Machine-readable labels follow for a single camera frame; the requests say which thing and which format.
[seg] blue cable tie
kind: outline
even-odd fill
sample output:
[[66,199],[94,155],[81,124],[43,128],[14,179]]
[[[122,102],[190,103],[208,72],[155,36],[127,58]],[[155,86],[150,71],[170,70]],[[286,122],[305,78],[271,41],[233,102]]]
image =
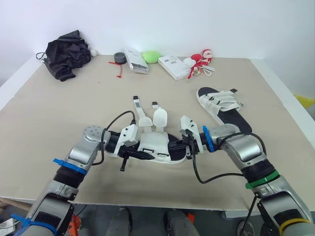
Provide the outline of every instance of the blue cable tie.
[[57,163],[57,164],[60,165],[60,166],[66,166],[66,167],[68,167],[68,168],[70,168],[70,169],[73,169],[73,170],[75,170],[75,171],[77,171],[77,172],[80,172],[80,173],[82,173],[82,174],[84,174],[84,175],[87,174],[87,170],[84,170],[84,169],[82,169],[82,168],[80,168],[80,167],[77,167],[76,165],[70,164],[70,163],[68,163],[68,162],[66,162],[66,161],[59,160],[59,159],[56,159],[56,158],[55,158],[55,159],[53,160],[53,162]]
[[57,236],[57,230],[55,227],[53,227],[50,224],[47,223],[43,223],[43,222],[38,222],[38,221],[31,221],[30,218],[23,218],[17,214],[12,214],[11,215],[12,218],[17,219],[21,222],[23,222],[22,227],[27,227],[27,226],[31,226],[31,225],[37,225],[37,226],[42,226],[44,228],[49,229],[51,232],[54,233],[55,236]]
[[206,139],[207,139],[208,144],[209,144],[210,152],[215,152],[215,148],[213,146],[213,142],[212,142],[212,138],[211,138],[211,135],[210,135],[210,131],[208,130],[208,128],[205,125],[202,127],[202,130],[203,130],[203,132],[206,135]]

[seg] robotic arm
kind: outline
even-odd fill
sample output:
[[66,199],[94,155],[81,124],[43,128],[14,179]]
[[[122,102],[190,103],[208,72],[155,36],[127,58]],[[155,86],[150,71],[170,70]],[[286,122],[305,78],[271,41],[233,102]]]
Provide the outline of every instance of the robotic arm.
[[237,134],[240,132],[237,126],[226,124],[210,131],[203,128],[199,139],[196,123],[187,117],[182,117],[181,123],[184,139],[194,140],[192,149],[227,152],[248,181],[246,188],[260,199],[258,209],[275,235],[279,232],[281,236],[315,236],[315,225],[307,206],[268,161],[252,136]]
[[[246,188],[261,199],[258,209],[270,228],[277,229],[283,236],[315,235],[308,208],[267,160],[252,136],[235,135],[224,139],[239,132],[238,127],[232,124],[210,131],[204,126],[203,133],[199,133],[197,124],[186,116],[181,118],[180,132],[183,139],[169,142],[169,151],[185,149],[187,159],[191,159],[198,152],[225,150],[247,179]],[[23,221],[23,228],[16,236],[65,234],[74,211],[69,201],[78,194],[80,183],[101,150],[101,140],[106,152],[124,159],[121,171],[125,170],[130,156],[141,160],[154,159],[146,152],[137,151],[139,135],[135,124],[122,129],[121,133],[88,126],[69,155],[64,160],[54,160],[60,168],[32,205],[26,219],[14,216]]]

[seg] barcode label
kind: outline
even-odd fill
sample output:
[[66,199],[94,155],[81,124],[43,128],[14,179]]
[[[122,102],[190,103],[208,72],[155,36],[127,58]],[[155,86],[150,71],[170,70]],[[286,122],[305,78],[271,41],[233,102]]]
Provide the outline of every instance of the barcode label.
[[134,104],[136,105],[136,108],[139,108],[139,107],[141,107],[141,104],[140,104],[140,102],[135,102]]

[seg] green cable tie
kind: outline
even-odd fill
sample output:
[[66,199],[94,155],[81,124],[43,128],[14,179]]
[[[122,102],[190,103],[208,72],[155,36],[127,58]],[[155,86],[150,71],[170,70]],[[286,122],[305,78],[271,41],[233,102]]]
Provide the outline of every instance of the green cable tie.
[[251,183],[247,183],[247,184],[245,185],[245,187],[246,187],[247,189],[253,189],[253,188],[255,188],[256,186],[262,185],[262,184],[264,184],[264,183],[267,183],[267,182],[273,180],[273,179],[274,179],[275,177],[277,177],[278,175],[279,175],[278,171],[275,170],[275,171],[273,171],[270,175],[268,175],[268,176],[266,176],[266,177],[264,177],[264,178],[261,178],[261,179],[259,179],[259,180],[254,181],[254,182],[251,182]]

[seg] beige tabletop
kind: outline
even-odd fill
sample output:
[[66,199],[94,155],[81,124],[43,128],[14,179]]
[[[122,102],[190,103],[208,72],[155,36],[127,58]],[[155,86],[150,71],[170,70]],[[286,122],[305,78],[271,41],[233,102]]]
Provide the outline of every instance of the beige tabletop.
[[[157,101],[168,112],[166,131],[180,138],[180,117],[186,115],[199,125],[217,126],[196,100],[200,87],[217,90],[236,88],[235,97],[245,106],[240,113],[253,132],[265,142],[268,158],[292,187],[315,210],[315,151],[278,97],[248,59],[214,59],[211,77],[174,81],[159,65],[150,74],[136,74],[123,66],[109,64],[112,56],[97,56],[76,78],[55,80],[42,65],[0,111],[0,196],[34,200],[58,165],[91,124],[107,126],[118,114],[135,110],[138,95],[148,116]],[[117,121],[120,131],[130,117]],[[165,165],[131,159],[120,172],[121,158],[106,157],[90,169],[79,187],[76,202],[155,207],[248,209],[253,194],[242,177],[224,177],[200,184],[192,162]],[[197,155],[203,179],[240,172],[224,151]]]

